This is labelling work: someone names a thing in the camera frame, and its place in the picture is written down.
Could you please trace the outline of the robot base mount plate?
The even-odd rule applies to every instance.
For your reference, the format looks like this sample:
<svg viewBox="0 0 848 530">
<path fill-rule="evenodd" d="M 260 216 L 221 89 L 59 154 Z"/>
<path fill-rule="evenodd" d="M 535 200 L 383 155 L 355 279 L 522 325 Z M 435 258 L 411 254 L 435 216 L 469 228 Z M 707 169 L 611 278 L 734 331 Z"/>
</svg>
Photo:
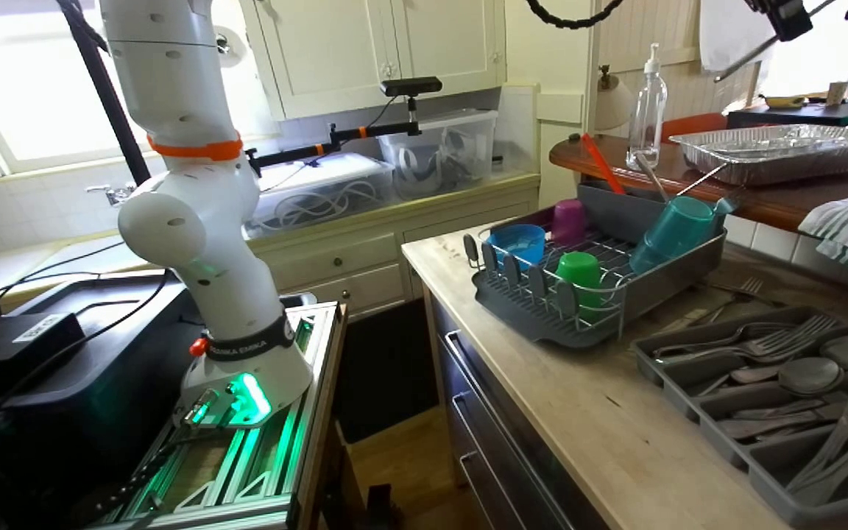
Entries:
<svg viewBox="0 0 848 530">
<path fill-rule="evenodd" d="M 310 530 L 320 497 L 341 304 L 292 307 L 313 385 L 254 426 L 161 431 L 137 484 L 90 530 Z"/>
</svg>

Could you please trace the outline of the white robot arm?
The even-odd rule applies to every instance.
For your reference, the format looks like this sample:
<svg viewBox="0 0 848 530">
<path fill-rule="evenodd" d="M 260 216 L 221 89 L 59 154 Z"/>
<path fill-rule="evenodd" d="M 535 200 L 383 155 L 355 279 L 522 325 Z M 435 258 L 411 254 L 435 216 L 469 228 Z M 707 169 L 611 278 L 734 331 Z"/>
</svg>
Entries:
<svg viewBox="0 0 848 530">
<path fill-rule="evenodd" d="M 134 256 L 176 270 L 205 326 L 183 397 L 243 376 L 279 412 L 313 370 L 270 269 L 243 241 L 260 189 L 230 119 L 211 0 L 101 0 L 101 14 L 130 119 L 165 161 L 124 200 L 118 230 Z"/>
</svg>

